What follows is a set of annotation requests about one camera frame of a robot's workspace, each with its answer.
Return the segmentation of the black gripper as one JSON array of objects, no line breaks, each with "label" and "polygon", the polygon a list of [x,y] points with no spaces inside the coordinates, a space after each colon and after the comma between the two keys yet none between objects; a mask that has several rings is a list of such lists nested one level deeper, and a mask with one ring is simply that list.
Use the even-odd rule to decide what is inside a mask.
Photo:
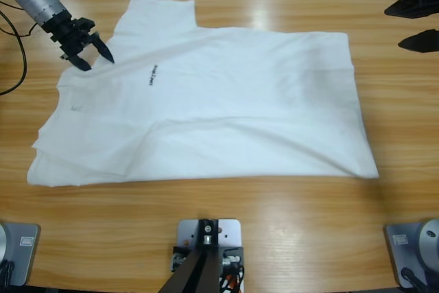
[{"label": "black gripper", "polygon": [[[90,64],[79,57],[78,54],[88,44],[89,32],[94,27],[94,21],[86,18],[73,19],[67,10],[53,15],[44,23],[44,30],[51,34],[52,41],[60,43],[64,57],[81,71],[91,70]],[[111,63],[115,62],[109,48],[102,41],[98,32],[90,36],[90,42],[102,57]]]}]

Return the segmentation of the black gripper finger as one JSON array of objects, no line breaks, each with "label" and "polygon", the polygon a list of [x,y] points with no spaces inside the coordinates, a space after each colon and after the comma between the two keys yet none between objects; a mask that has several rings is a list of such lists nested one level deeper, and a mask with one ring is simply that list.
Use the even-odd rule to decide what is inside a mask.
[{"label": "black gripper finger", "polygon": [[438,51],[438,30],[425,30],[419,34],[407,37],[398,43],[398,46],[419,53]]},{"label": "black gripper finger", "polygon": [[438,13],[438,0],[398,0],[384,10],[388,16],[417,19]]}]

